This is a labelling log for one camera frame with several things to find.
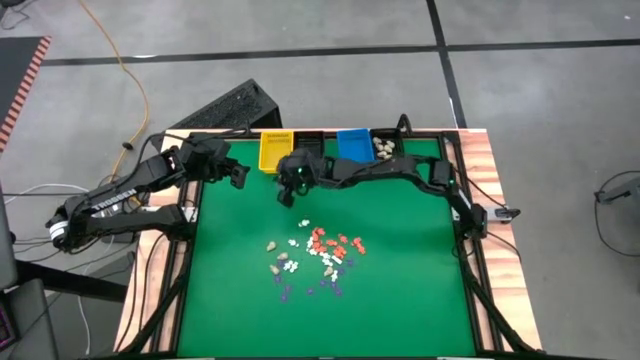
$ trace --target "yellow bin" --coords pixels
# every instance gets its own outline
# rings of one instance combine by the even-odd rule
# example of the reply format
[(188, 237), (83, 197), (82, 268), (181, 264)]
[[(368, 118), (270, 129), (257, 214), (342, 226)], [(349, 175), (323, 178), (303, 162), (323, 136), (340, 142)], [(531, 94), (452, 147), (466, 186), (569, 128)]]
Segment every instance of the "yellow bin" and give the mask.
[(278, 172), (278, 162), (293, 151), (293, 131), (263, 131), (260, 135), (258, 168), (267, 173)]

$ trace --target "blue bin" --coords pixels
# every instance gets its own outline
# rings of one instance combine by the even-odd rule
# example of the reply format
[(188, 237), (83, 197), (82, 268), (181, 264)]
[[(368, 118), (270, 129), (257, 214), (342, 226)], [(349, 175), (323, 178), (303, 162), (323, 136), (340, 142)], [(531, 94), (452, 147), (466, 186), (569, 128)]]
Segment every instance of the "blue bin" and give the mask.
[(375, 160), (369, 129), (342, 130), (336, 133), (341, 158), (367, 163)]

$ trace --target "green table surface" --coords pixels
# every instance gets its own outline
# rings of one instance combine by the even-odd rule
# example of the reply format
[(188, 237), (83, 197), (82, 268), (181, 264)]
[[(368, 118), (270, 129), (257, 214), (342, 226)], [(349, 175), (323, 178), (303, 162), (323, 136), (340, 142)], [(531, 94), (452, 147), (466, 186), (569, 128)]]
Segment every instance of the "green table surface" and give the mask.
[[(229, 156), (251, 166), (243, 190), (227, 181), (204, 187), (180, 356), (474, 354), (445, 199), (403, 180), (386, 180), (345, 190), (316, 188), (287, 209), (276, 201), (274, 177), (258, 170), (259, 145), (232, 145)], [(406, 153), (440, 156), (435, 140), (404, 145)], [(326, 154), (337, 155), (335, 141), (327, 141)], [(305, 218), (311, 224), (298, 227)], [(326, 230), (325, 240), (337, 240), (339, 233), (350, 240), (359, 236), (367, 249), (363, 256), (345, 247), (345, 272), (336, 282), (341, 295), (321, 286), (326, 267), (305, 251), (316, 226)], [(267, 252), (270, 241), (277, 249)], [(276, 283), (269, 265), (281, 252), (299, 267)]]

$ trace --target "black floor stripe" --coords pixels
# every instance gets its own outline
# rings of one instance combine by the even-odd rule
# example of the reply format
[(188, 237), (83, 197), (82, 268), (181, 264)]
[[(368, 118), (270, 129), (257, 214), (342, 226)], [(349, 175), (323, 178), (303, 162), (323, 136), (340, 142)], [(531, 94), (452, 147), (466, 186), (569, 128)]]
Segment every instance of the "black floor stripe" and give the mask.
[(456, 77), (453, 74), (453, 67), (451, 66), (451, 59), (449, 58), (447, 43), (444, 39), (440, 16), (438, 16), (438, 9), (436, 8), (435, 0), (426, 1), (427, 7), (429, 7), (429, 16), (431, 16), (431, 25), (433, 26), (433, 33), (436, 37), (438, 55), (440, 56), (440, 63), (442, 64), (442, 71), (447, 85), (447, 92), (449, 93), (449, 101), (451, 102), (451, 110), (453, 111), (453, 116), (455, 118), (454, 120), (459, 128), (466, 128), (467, 120), (465, 119), (464, 111), (462, 110), (462, 101), (460, 100), (460, 94), (458, 93)]
[[(593, 47), (640, 46), (640, 39), (619, 40), (579, 40), (548, 41), (531, 43), (493, 43), (493, 44), (457, 44), (457, 45), (391, 45), (347, 48), (290, 49), (265, 51), (237, 51), (226, 53), (176, 54), (154, 56), (124, 56), (126, 64), (148, 64), (184, 61), (271, 59), (308, 56), (374, 55), (374, 54), (416, 54), (440, 52), (500, 51), (500, 50), (536, 50), (536, 49), (579, 49)], [(70, 65), (113, 65), (115, 57), (69, 58), (44, 60), (42, 66)]]
[(537, 50), (537, 49), (578, 49), (613, 46), (638, 46), (640, 39), (618, 40), (581, 40), (581, 41), (543, 41), (528, 43), (497, 43), (497, 44), (460, 44), (447, 45), (451, 52), (464, 51), (499, 51), (499, 50)]
[[(338, 56), (338, 55), (372, 55), (372, 54), (412, 54), (437, 51), (435, 45), (392, 45), (365, 46), (348, 48), (317, 48), (267, 51), (239, 51), (227, 53), (155, 55), (150, 57), (123, 56), (122, 61), (127, 64), (182, 62), (182, 61), (210, 61), (210, 60), (239, 60), (239, 59), (272, 59), (308, 56)], [(67, 65), (107, 65), (117, 64), (115, 57), (51, 59), (42, 62), (42, 66)]]

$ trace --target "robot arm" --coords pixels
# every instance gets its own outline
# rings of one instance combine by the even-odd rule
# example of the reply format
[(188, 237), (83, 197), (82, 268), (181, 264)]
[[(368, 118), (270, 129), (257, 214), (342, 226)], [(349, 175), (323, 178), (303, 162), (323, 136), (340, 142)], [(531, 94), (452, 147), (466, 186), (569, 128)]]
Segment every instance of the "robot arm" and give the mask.
[[(423, 180), (418, 165), (428, 164), (429, 178)], [(282, 190), (278, 201), (293, 205), (293, 194), (304, 196), (315, 187), (344, 189), (363, 181), (404, 179), (420, 191), (442, 196), (460, 216), (465, 234), (487, 235), (487, 212), (478, 204), (471, 204), (455, 181), (453, 166), (446, 160), (428, 156), (406, 155), (361, 164), (349, 159), (317, 158), (306, 149), (296, 149), (278, 163), (278, 183)]]
[(187, 220), (177, 205), (162, 206), (155, 212), (106, 218), (97, 215), (136, 194), (152, 193), (193, 180), (216, 182), (230, 177), (231, 184), (242, 189), (250, 169), (228, 158), (229, 149), (230, 145), (222, 139), (192, 133), (181, 148), (163, 151), (141, 162), (131, 174), (67, 199), (46, 223), (53, 245), (70, 252), (95, 238), (148, 229), (174, 237), (188, 235)]

